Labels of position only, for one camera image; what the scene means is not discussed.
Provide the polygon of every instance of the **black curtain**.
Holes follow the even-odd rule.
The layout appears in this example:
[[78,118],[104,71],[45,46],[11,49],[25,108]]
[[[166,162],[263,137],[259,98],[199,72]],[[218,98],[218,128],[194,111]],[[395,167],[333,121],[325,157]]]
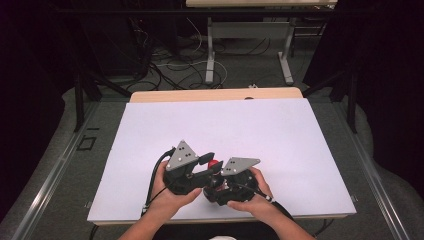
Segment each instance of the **black curtain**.
[[61,95],[73,86],[49,23],[40,1],[0,3],[0,220],[43,156],[63,114]]
[[[373,157],[424,197],[424,4],[340,0],[337,8],[374,8],[383,14],[330,20],[304,82],[314,86],[359,56],[358,104],[372,130]],[[369,38],[364,33],[376,22],[375,38]],[[368,46],[357,54],[361,40]]]

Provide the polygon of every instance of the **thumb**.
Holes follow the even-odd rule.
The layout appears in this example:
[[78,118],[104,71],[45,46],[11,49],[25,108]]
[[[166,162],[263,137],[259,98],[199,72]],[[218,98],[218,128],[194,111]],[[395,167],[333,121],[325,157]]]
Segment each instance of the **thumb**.
[[227,206],[234,209],[234,210],[237,210],[237,211],[243,211],[243,212],[247,211],[246,204],[244,204],[242,202],[228,201]]
[[194,199],[196,199],[201,192],[202,192],[201,188],[195,188],[193,189],[193,191],[189,192],[187,194],[187,198],[189,199],[189,202],[193,202]]

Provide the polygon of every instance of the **white board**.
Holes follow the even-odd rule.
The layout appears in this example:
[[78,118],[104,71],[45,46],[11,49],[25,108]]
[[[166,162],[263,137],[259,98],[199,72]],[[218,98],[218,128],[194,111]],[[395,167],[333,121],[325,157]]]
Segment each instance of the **white board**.
[[[356,213],[306,99],[128,103],[88,221],[134,222],[159,157],[185,140],[198,155],[259,158],[275,199],[295,218]],[[195,171],[206,169],[199,166]],[[250,214],[199,196],[173,221],[232,221]]]

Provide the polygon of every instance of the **left hand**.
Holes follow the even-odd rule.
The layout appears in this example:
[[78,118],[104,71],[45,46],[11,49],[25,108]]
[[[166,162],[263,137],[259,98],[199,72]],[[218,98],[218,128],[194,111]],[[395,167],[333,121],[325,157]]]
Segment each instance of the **left hand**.
[[[158,167],[151,194],[152,198],[165,188],[163,174],[167,164],[168,161],[164,161]],[[187,195],[175,195],[169,189],[165,189],[155,200],[153,200],[146,214],[154,215],[157,220],[164,224],[171,219],[181,207],[193,202],[201,192],[201,188],[196,188]]]

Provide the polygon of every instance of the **table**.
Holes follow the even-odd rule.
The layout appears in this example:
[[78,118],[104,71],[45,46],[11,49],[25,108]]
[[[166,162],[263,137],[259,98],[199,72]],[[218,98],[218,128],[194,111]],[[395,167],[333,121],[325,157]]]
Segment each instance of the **table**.
[[[196,154],[212,151],[224,162],[230,157],[261,159],[257,167],[271,186],[279,186],[274,197],[297,219],[356,213],[309,102],[298,89],[219,89],[133,94],[88,221],[134,223],[153,165],[182,139]],[[299,149],[301,142],[307,147]],[[283,157],[277,162],[276,156]],[[253,220],[248,213],[229,211],[200,196],[170,223]]]
[[[335,5],[337,0],[187,0],[188,7],[216,8],[216,7],[300,7]],[[278,52],[278,58],[283,70],[284,81],[287,85],[294,84],[287,55],[293,38],[296,19],[288,22],[213,22],[208,18],[208,62],[206,66],[205,83],[213,82],[215,52],[213,51],[214,38],[276,38],[285,39],[283,51]]]

